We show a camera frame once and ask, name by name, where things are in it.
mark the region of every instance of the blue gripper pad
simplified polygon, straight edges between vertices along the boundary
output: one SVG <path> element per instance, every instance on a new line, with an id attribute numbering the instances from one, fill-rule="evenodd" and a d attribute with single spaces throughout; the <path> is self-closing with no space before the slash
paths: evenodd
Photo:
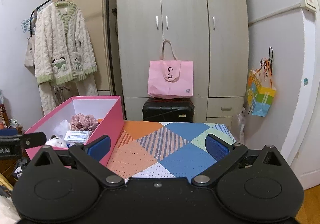
<path id="1" fill-rule="evenodd" d="M 230 149 L 222 144 L 223 141 L 218 142 L 214 138 L 207 135 L 205 138 L 205 148 L 207 152 L 216 160 L 220 161 L 222 158 L 230 153 Z"/>
<path id="2" fill-rule="evenodd" d="M 103 135 L 97 140 L 87 144 L 84 151 L 97 161 L 100 161 L 107 155 L 111 148 L 111 139 L 107 135 Z"/>

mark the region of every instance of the wall switch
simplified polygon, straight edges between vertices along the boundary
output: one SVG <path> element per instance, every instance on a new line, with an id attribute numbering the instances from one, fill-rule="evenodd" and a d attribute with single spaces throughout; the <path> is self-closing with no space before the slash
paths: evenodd
<path id="1" fill-rule="evenodd" d="M 316 12 L 318 4 L 316 0 L 300 0 L 300 6 L 308 11 Z"/>

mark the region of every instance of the drawer handle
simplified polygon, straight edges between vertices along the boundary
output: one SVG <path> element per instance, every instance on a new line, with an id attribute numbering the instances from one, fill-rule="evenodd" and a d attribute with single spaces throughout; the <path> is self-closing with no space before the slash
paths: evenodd
<path id="1" fill-rule="evenodd" d="M 228 107 L 228 108 L 221 108 L 221 111 L 231 111 L 232 107 Z"/>

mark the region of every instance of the cardboard box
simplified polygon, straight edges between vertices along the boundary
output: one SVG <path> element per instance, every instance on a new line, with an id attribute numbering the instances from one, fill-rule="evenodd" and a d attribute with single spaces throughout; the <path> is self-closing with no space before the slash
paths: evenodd
<path id="1" fill-rule="evenodd" d="M 41 118 L 26 131 L 26 134 L 44 132 L 47 140 L 49 140 L 53 134 L 53 129 L 60 124 L 62 120 L 66 119 L 70 122 L 71 117 L 78 113 L 93 115 L 96 119 L 103 118 L 102 122 L 94 130 L 85 144 L 93 142 L 105 134 L 110 137 L 110 150 L 100 160 L 100 163 L 106 166 L 124 125 L 120 96 L 71 97 Z M 26 150 L 30 159 L 34 157 L 39 149 L 40 146 Z M 53 149 L 66 150 L 58 147 L 53 147 Z"/>

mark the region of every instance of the colorful paper bag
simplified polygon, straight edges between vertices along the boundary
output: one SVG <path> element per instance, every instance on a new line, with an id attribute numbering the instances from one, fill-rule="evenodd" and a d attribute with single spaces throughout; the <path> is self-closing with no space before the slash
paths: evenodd
<path id="1" fill-rule="evenodd" d="M 247 84 L 247 101 L 252 115 L 265 117 L 276 94 L 269 70 L 250 70 Z"/>

